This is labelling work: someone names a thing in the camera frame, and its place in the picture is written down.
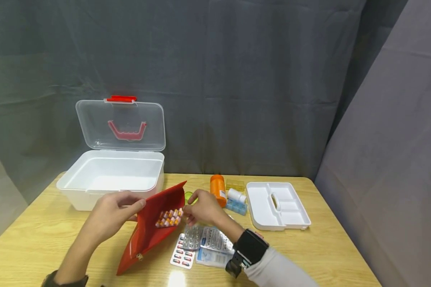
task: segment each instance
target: orange pill bottle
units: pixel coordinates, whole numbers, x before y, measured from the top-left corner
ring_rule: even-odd
[[[211,193],[214,194],[217,202],[224,208],[227,205],[227,193],[225,192],[225,181],[221,175],[211,176]]]

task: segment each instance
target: white sleeve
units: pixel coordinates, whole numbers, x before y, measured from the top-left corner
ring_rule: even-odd
[[[249,280],[260,287],[317,287],[300,267],[269,247],[262,259],[245,270]]]

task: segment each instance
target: red pouch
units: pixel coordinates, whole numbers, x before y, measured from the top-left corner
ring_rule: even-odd
[[[183,188],[185,182],[161,191],[146,200],[145,208],[137,214],[137,225],[121,257],[117,275],[121,275],[134,263],[142,260],[145,253],[177,228],[176,226],[156,228],[155,223],[161,211],[179,209],[185,205]]]

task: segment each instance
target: smartwatch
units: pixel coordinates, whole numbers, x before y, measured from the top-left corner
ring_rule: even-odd
[[[246,229],[238,241],[233,244],[235,253],[225,266],[225,271],[237,278],[242,268],[249,268],[249,266],[259,262],[268,247],[268,243],[257,233]]]

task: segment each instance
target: sleeve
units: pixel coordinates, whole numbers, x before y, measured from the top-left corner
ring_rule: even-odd
[[[315,281],[291,260],[269,247],[262,259],[245,270],[260,287],[317,287]]]
[[[70,284],[58,285],[54,282],[54,277],[56,276],[56,273],[57,270],[49,274],[43,281],[42,287],[85,287],[86,283],[88,282],[88,276],[85,276],[85,278],[80,281]]]

